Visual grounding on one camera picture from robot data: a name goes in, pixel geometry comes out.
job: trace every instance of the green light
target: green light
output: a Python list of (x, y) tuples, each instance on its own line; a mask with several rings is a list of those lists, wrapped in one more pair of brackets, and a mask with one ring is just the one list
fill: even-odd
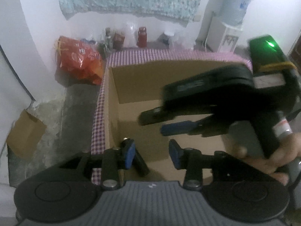
[(266, 42), (271, 46), (271, 47), (274, 47), (275, 45), (269, 41), (266, 40)]

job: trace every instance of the glass jar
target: glass jar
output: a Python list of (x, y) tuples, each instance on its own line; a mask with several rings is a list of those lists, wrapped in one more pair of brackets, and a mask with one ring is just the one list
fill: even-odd
[(141, 47), (141, 48), (147, 47), (146, 27), (140, 27), (139, 28), (137, 46)]

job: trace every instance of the bottle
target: bottle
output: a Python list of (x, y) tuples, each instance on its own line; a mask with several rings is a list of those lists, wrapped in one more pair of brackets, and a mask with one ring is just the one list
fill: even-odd
[(113, 48), (115, 50), (120, 51), (123, 47), (125, 36), (123, 33), (115, 33), (114, 38), (113, 38)]
[(111, 36), (111, 28), (106, 28), (106, 49), (107, 51), (113, 50), (113, 39)]
[(147, 33), (146, 33), (146, 27), (140, 27), (138, 31), (138, 47), (147, 47)]

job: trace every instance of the purple checkered cloth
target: purple checkered cloth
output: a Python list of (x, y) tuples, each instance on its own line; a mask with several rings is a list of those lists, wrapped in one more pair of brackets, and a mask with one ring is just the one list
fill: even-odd
[[(249, 60), (233, 53), (205, 53), (192, 50), (159, 50), (159, 49), (133, 49), (112, 53), (107, 60), (106, 67), (118, 67), (132, 64), (150, 63), (156, 60), (209, 60), (224, 62), (244, 62), (247, 67), (252, 70), (252, 63)], [(94, 115), (94, 123), (92, 130), (92, 154), (100, 154), (105, 150), (103, 107), (104, 107), (104, 85), (106, 83), (103, 78), (102, 87), (97, 101), (97, 108)], [(92, 182), (100, 183), (101, 169), (94, 169)]]

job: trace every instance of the brown cardboard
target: brown cardboard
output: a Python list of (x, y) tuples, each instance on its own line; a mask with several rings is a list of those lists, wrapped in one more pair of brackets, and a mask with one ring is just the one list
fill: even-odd
[(6, 143), (15, 155), (29, 160), (45, 130), (46, 125), (42, 121), (23, 110), (10, 131)]
[[(213, 155), (216, 150), (225, 150), (220, 136), (202, 138), (185, 134), (163, 137), (160, 134), (162, 123), (140, 126), (137, 118), (142, 111), (161, 104), (161, 88), (166, 84), (229, 64), (240, 64), (240, 62), (156, 61), (143, 65), (109, 68), (106, 71), (104, 100), (106, 149), (119, 146), (124, 137), (132, 138), (151, 170), (147, 177), (139, 178), (132, 168), (125, 171), (126, 180), (179, 180), (182, 182), (185, 171), (176, 170), (168, 154), (170, 139), (175, 139), (182, 148), (196, 148), (207, 155)], [(168, 123), (184, 120), (196, 121), (201, 118), (200, 115), (181, 116)], [(204, 171), (204, 178), (209, 176), (211, 176), (210, 170)]]

